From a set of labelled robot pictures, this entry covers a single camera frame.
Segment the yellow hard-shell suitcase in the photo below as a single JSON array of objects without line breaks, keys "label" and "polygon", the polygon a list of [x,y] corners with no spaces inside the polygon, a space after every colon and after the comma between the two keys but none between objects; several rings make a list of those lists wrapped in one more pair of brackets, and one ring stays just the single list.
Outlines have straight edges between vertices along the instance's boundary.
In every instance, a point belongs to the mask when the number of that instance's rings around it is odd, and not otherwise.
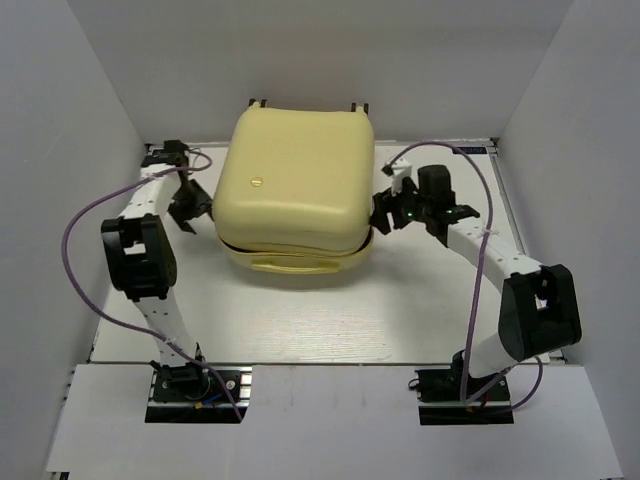
[{"label": "yellow hard-shell suitcase", "polygon": [[374,131],[368,104],[347,111],[252,101],[238,119],[213,198],[217,236],[254,271],[319,275],[368,257]]}]

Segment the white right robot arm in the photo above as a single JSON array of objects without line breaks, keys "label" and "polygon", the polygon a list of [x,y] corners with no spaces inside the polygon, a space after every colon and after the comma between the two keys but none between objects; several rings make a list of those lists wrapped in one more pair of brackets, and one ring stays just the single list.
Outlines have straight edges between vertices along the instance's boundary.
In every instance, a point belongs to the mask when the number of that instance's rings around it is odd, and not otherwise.
[{"label": "white right robot arm", "polygon": [[441,244],[473,265],[500,294],[495,333],[472,346],[468,364],[451,374],[453,390],[472,399],[488,376],[582,338],[574,279],[561,264],[546,266],[492,233],[474,208],[457,202],[449,170],[422,167],[411,178],[407,162],[386,166],[388,189],[373,198],[371,225],[382,234],[421,223]]}]

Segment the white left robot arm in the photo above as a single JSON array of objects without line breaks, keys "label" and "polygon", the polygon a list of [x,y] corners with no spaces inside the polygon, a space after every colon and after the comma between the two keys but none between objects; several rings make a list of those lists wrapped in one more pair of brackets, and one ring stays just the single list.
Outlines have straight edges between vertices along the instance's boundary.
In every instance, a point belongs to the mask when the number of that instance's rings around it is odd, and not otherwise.
[{"label": "white left robot arm", "polygon": [[191,153],[180,140],[150,150],[141,165],[144,184],[116,218],[102,222],[101,237],[114,288],[155,333],[159,360],[154,369],[188,398],[199,399],[209,392],[212,377],[199,365],[199,344],[179,311],[173,291],[177,260],[163,223],[169,216],[180,230],[194,233],[191,220],[213,215],[210,195],[190,177]]}]

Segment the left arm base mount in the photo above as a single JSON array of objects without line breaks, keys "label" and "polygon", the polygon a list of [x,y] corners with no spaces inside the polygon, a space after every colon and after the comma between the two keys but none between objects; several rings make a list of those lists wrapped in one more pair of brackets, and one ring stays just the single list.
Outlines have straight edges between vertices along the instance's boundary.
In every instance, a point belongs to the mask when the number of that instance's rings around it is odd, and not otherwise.
[{"label": "left arm base mount", "polygon": [[250,369],[210,370],[150,363],[147,424],[240,424],[249,406]]}]

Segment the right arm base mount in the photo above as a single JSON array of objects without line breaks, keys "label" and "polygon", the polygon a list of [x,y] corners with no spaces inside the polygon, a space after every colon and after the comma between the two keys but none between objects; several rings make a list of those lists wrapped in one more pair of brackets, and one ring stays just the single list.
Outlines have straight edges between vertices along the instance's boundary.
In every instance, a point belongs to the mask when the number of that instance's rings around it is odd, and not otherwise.
[{"label": "right arm base mount", "polygon": [[485,426],[514,423],[507,381],[501,379],[473,402],[463,404],[450,369],[416,370],[407,384],[417,396],[421,426]]}]

